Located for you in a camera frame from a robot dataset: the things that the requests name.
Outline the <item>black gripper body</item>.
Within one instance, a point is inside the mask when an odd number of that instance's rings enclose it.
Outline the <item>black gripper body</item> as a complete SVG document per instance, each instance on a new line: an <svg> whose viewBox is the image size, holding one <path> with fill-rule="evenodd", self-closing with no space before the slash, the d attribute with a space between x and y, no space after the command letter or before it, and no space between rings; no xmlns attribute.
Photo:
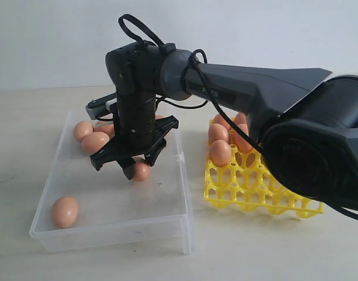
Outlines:
<svg viewBox="0 0 358 281"><path fill-rule="evenodd" d="M155 119L155 99L153 93L117 94L116 102L110 104L115 135L90 156L96 170L105 163L149 153L171 129L178 128L174 116Z"/></svg>

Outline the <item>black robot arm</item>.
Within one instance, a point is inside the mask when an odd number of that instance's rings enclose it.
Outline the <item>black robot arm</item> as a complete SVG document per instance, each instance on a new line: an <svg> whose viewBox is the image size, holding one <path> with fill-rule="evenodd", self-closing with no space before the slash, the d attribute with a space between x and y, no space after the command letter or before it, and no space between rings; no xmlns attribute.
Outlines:
<svg viewBox="0 0 358 281"><path fill-rule="evenodd" d="M115 136L91 155L96 169L132 157L150 165L165 146L172 116L155 119L156 96L196 95L248 117L248 141L270 173L289 190L358 220L358 75L332 77L322 68L273 69L207 64L174 44L131 43L108 52Z"/></svg>

